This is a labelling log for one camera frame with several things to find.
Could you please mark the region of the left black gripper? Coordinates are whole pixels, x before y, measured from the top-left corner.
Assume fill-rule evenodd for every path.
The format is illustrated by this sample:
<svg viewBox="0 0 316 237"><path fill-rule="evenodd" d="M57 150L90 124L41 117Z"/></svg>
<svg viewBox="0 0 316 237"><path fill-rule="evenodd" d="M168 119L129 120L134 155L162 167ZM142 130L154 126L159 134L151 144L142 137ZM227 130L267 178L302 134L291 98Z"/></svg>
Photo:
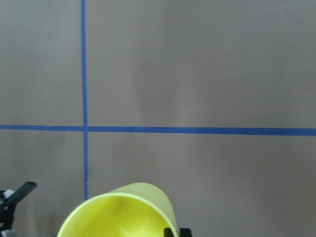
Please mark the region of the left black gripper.
<svg viewBox="0 0 316 237"><path fill-rule="evenodd" d="M23 200L37 187L36 182L25 182L16 191L6 190L0 192L0 236L17 237L17 232L12 228L16 204Z"/></svg>

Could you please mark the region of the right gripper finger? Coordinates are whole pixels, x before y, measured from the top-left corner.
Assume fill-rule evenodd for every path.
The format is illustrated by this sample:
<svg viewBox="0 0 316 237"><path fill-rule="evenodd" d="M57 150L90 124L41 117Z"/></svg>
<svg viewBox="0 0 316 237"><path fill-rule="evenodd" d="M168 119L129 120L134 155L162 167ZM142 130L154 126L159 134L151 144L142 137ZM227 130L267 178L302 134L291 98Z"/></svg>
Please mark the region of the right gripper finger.
<svg viewBox="0 0 316 237"><path fill-rule="evenodd" d="M192 237L192 231L190 228L180 228L179 237Z"/></svg>

